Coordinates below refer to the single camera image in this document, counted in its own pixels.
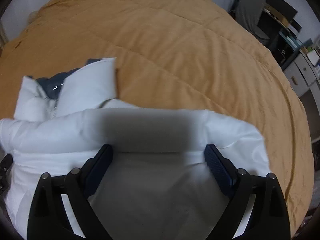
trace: desk clutter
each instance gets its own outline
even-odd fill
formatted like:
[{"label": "desk clutter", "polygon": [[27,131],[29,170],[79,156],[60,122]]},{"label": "desk clutter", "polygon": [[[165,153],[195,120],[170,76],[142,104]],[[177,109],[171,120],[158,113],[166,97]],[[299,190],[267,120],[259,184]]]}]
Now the desk clutter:
[{"label": "desk clutter", "polygon": [[311,39],[297,39],[302,29],[293,19],[297,10],[284,0],[234,0],[229,13],[271,51],[282,70],[312,45]]}]

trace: blue gripper pad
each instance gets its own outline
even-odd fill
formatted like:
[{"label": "blue gripper pad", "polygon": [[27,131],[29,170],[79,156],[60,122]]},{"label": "blue gripper pad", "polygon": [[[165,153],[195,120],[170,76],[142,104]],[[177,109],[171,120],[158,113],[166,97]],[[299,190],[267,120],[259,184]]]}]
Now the blue gripper pad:
[{"label": "blue gripper pad", "polygon": [[206,161],[212,175],[216,179],[221,192],[229,198],[232,198],[234,195],[233,187],[235,184],[235,179],[231,177],[231,175],[227,171],[227,168],[223,164],[223,162],[225,162],[226,160],[229,161],[233,166],[231,161],[223,158],[219,150],[213,144],[209,144],[205,147],[204,160]]}]

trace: cardboard box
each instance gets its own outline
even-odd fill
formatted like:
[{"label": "cardboard box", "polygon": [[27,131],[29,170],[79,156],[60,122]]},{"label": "cardboard box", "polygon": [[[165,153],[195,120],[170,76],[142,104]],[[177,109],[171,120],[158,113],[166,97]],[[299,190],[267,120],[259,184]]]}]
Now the cardboard box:
[{"label": "cardboard box", "polygon": [[265,9],[267,9],[274,17],[276,17],[285,27],[289,26],[290,23],[288,20],[272,6],[266,4]]}]

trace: bed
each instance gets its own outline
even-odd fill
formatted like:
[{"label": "bed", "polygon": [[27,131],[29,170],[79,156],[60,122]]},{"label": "bed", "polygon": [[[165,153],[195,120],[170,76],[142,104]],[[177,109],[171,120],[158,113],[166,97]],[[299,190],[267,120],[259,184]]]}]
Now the bed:
[{"label": "bed", "polygon": [[313,157],[302,103],[258,40],[211,0],[51,0],[0,58],[0,119],[22,77],[116,57],[118,98],[139,107],[209,109],[265,138],[292,235],[310,204]]}]

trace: chair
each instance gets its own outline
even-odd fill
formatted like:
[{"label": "chair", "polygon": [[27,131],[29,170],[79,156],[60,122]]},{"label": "chair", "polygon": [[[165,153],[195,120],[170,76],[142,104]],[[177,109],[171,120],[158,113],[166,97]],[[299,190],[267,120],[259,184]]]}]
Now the chair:
[{"label": "chair", "polygon": [[257,26],[265,3],[266,0],[239,0],[235,20],[267,46],[270,38]]}]

